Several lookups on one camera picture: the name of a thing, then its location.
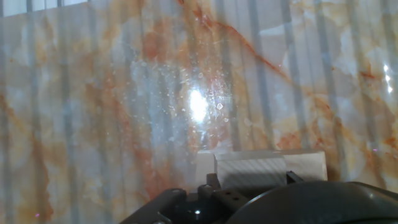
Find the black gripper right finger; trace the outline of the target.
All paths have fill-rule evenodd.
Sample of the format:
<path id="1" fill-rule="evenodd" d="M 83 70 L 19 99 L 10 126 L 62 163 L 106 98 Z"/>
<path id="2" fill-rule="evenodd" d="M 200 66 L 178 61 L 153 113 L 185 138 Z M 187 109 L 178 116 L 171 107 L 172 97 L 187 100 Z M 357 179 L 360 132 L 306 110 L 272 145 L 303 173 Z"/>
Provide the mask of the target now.
<path id="1" fill-rule="evenodd" d="M 286 179 L 288 184 L 303 182 L 303 179 L 293 171 L 286 172 Z"/>

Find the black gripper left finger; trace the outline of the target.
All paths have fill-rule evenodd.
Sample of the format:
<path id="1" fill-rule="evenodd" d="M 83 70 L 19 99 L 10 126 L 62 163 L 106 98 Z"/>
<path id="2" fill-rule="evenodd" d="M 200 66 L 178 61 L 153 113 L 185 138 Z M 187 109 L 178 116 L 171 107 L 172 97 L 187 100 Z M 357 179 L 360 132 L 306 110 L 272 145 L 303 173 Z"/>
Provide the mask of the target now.
<path id="1" fill-rule="evenodd" d="M 223 189 L 216 174 L 206 176 L 206 184 L 196 193 L 167 189 L 146 203 L 121 224 L 226 223 L 248 199 L 232 189 Z"/>

